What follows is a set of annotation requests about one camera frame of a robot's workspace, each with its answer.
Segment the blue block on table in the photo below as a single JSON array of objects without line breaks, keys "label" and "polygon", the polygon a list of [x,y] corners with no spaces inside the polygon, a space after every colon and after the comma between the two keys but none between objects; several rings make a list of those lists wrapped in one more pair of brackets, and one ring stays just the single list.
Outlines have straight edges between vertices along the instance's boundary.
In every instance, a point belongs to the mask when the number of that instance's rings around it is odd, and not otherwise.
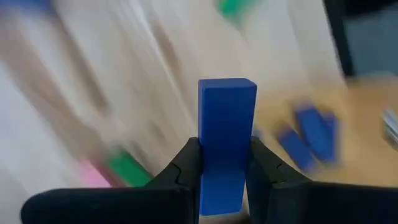
[{"label": "blue block on table", "polygon": [[321,161],[335,160],[337,119],[332,114],[323,117],[314,107],[295,112],[300,133],[313,154]]},{"label": "blue block on table", "polygon": [[245,78],[199,81],[202,215],[239,212],[242,207],[256,92],[256,84]]},{"label": "blue block on table", "polygon": [[293,129],[285,130],[278,136],[278,141],[299,169],[310,171],[315,166],[310,148]]}]

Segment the table surface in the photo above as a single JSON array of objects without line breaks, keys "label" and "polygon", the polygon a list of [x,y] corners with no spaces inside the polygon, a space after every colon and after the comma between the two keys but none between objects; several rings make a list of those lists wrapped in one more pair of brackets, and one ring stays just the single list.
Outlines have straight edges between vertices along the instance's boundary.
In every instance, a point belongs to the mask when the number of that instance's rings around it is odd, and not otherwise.
[{"label": "table surface", "polygon": [[255,124],[264,144],[297,169],[273,132],[281,121],[292,126],[292,102],[310,99],[322,110],[332,110],[339,119],[339,163],[305,174],[313,180],[347,184],[398,186],[398,151],[382,135],[382,112],[398,112],[398,78],[349,83],[348,87],[312,90],[301,96],[281,93],[259,97]]}]

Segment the green block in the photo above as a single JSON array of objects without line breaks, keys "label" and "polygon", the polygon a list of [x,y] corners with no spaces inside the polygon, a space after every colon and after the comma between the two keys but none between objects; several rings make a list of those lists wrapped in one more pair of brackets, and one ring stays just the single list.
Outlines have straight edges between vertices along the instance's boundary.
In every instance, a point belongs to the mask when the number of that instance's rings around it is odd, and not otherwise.
[{"label": "green block", "polygon": [[153,178],[153,176],[126,151],[120,151],[109,158],[108,164],[118,176],[132,187],[143,187]]},{"label": "green block", "polygon": [[239,26],[248,7],[257,0],[217,0],[217,10],[227,20]]}]

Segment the pink block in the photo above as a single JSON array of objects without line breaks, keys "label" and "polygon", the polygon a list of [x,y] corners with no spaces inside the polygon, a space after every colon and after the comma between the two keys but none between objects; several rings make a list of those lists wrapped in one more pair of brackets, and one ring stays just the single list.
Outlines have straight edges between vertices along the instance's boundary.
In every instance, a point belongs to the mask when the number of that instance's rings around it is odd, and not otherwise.
[{"label": "pink block", "polygon": [[80,172],[83,182],[89,187],[111,187],[109,182],[92,165],[90,161],[81,161]]}]

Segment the blurry background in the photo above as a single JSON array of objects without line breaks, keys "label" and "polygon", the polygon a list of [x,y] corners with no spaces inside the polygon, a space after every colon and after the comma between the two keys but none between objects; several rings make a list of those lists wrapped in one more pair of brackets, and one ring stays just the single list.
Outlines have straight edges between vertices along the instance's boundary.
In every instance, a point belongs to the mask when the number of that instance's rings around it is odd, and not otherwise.
[{"label": "blurry background", "polygon": [[355,53],[340,40],[359,31],[336,35],[329,4],[257,0],[236,21],[217,5],[0,1],[1,223],[33,194],[84,187],[79,161],[116,145],[158,174],[197,134],[201,78],[249,78],[258,98],[344,88]]}]

